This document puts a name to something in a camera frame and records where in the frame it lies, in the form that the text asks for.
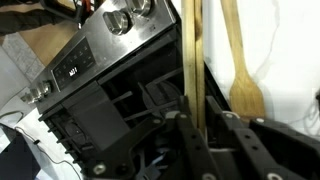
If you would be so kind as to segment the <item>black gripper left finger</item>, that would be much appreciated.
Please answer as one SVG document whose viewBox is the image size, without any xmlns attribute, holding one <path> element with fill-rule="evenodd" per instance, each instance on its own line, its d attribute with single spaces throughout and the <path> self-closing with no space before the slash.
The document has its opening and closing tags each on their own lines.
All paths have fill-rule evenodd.
<svg viewBox="0 0 320 180">
<path fill-rule="evenodd" d="M 220 174 L 201 132 L 194 126 L 188 99 L 178 99 L 180 112 L 175 116 L 183 142 L 183 161 L 187 180 L 219 180 Z"/>
</svg>

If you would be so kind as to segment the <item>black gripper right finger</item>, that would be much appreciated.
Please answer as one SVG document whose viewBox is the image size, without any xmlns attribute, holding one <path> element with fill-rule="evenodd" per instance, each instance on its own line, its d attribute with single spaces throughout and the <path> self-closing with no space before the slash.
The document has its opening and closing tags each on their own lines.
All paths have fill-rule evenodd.
<svg viewBox="0 0 320 180">
<path fill-rule="evenodd" d="M 243 180 L 284 180 L 284 169 L 276 163 L 257 135 L 229 111 L 222 111 L 212 96 L 206 97 L 206 123 L 213 147 L 221 150 L 219 169 Z"/>
</svg>

